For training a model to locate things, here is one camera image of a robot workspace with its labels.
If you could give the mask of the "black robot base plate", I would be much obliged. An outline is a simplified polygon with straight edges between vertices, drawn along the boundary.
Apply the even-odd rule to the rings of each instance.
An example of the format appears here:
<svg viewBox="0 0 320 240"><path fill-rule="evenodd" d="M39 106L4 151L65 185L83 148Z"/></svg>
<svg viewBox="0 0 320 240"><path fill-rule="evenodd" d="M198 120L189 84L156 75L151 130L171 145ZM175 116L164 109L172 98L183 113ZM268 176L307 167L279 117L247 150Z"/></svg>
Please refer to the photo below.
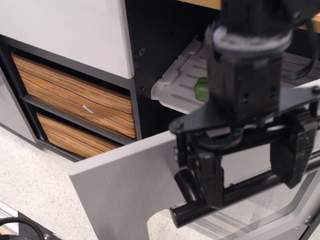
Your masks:
<svg viewBox="0 0 320 240"><path fill-rule="evenodd" d="M62 238L60 238L58 235L56 235L55 233L53 233L52 231L50 231L49 229L43 227L42 225L40 225L39 223L33 221L31 218L27 217L26 215L24 215L21 212L18 212L17 216L19 218L24 218L27 219L28 221L31 221L32 223L34 223L35 225L37 225L40 230L42 231L42 233L44 235L48 235L48 240L62 240ZM39 240L38 235L36 234L35 230L32 229L30 226L24 224L24 223L19 223L18 224L18 235L20 237L25 237L28 240Z"/></svg>

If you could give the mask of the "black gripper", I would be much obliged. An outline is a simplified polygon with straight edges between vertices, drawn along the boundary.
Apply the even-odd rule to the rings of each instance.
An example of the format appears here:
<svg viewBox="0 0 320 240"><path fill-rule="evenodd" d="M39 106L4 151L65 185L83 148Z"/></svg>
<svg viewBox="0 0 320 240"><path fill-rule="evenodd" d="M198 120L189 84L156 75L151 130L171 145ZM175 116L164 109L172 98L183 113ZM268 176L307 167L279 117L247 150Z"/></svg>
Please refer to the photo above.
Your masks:
<svg viewBox="0 0 320 240"><path fill-rule="evenodd" d="M283 71L292 35L290 25L207 29L208 101L169 125L180 167L188 168L193 148L223 157L269 144L275 175L290 189L300 183L315 144L318 122L311 106L319 97L311 90L281 88L282 78L301 75Z"/></svg>

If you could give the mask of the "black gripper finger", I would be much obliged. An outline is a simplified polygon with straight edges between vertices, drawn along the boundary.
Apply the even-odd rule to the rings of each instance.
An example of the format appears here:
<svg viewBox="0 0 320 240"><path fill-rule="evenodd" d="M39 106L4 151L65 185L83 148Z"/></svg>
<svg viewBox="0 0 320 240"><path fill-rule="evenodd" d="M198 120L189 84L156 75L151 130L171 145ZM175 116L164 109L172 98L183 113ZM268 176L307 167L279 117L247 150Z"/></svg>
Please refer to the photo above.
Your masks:
<svg viewBox="0 0 320 240"><path fill-rule="evenodd" d="M224 169L222 156L212 151L195 147L187 157L187 167L200 185L201 196L210 208L224 205Z"/></svg>

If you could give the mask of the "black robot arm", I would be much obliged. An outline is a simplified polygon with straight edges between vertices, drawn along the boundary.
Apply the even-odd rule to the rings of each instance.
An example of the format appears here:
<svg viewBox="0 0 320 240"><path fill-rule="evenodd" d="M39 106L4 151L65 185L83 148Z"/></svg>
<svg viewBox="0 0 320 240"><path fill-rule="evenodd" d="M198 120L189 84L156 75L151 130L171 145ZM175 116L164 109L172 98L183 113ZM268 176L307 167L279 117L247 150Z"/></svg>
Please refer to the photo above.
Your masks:
<svg viewBox="0 0 320 240"><path fill-rule="evenodd" d="M320 94L283 90L315 67L320 43L312 18L317 0L224 0L208 27L208 101L169 125L176 156L188 173L176 175L188 207L225 205L222 157L270 144L271 169L289 188L302 179L318 130Z"/></svg>

